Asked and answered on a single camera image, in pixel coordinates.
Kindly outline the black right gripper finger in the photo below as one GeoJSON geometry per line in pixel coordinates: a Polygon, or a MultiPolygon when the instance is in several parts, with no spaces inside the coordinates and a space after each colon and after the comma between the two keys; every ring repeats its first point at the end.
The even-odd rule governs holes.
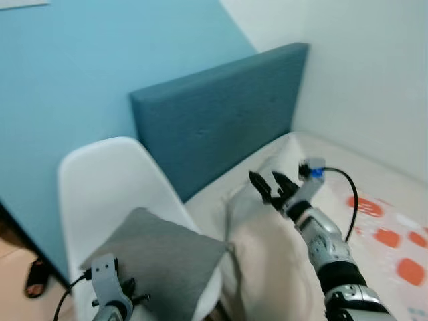
{"type": "Polygon", "coordinates": [[[294,183],[287,175],[277,171],[272,171],[272,177],[278,184],[279,195],[293,195],[298,190],[298,185],[294,183]]]}
{"type": "Polygon", "coordinates": [[[270,185],[266,183],[263,175],[254,171],[249,171],[249,181],[254,186],[254,189],[259,192],[264,203],[272,201],[272,196],[270,195],[272,189],[270,188],[270,185]]]}

